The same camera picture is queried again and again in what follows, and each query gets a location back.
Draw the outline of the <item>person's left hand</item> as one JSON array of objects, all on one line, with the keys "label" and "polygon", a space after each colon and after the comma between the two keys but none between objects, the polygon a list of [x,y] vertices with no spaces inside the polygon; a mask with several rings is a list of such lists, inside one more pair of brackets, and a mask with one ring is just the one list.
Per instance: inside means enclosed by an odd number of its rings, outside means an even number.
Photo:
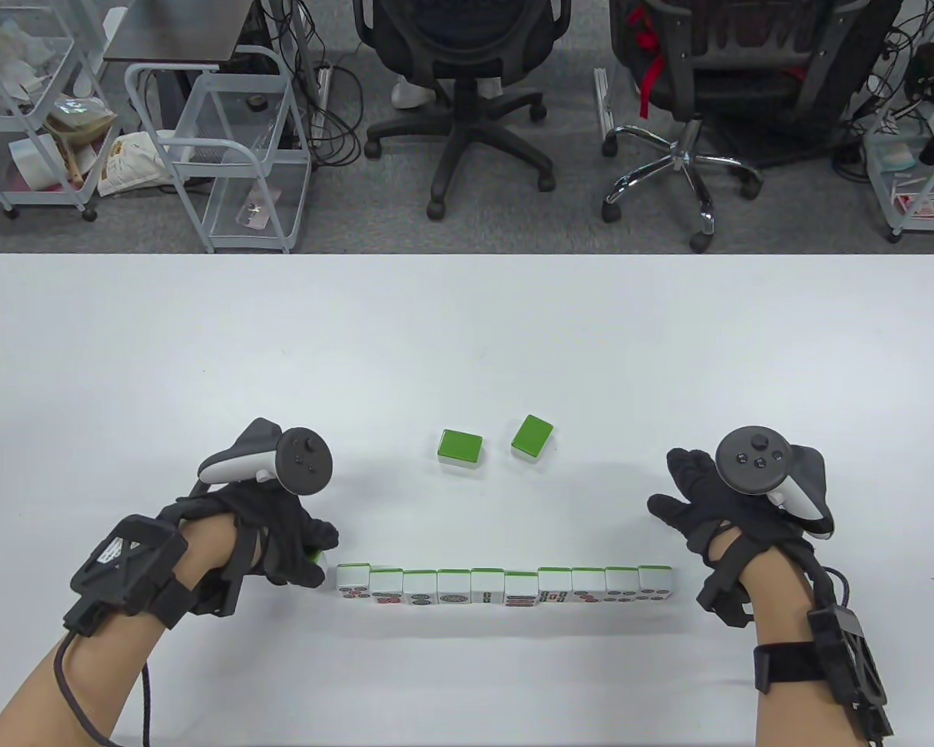
[{"label": "person's left hand", "polygon": [[317,558],[338,547],[335,525],[311,516],[299,496],[272,480],[237,482],[220,493],[240,526],[257,532],[248,575],[275,586],[318,588],[325,582],[327,573]]}]

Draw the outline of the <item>person's right hand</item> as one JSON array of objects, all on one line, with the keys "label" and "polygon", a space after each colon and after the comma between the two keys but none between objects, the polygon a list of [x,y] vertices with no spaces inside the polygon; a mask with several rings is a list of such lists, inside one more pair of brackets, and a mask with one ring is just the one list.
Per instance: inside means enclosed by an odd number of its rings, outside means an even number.
[{"label": "person's right hand", "polygon": [[673,448],[666,461],[673,482],[686,499],[655,494],[648,498],[646,507],[653,516],[681,533],[691,552],[705,555],[707,565],[711,566],[714,559],[709,551],[713,538],[730,528],[737,528],[765,549],[794,545],[813,551],[798,525],[786,519],[768,499],[729,487],[708,453]]}]

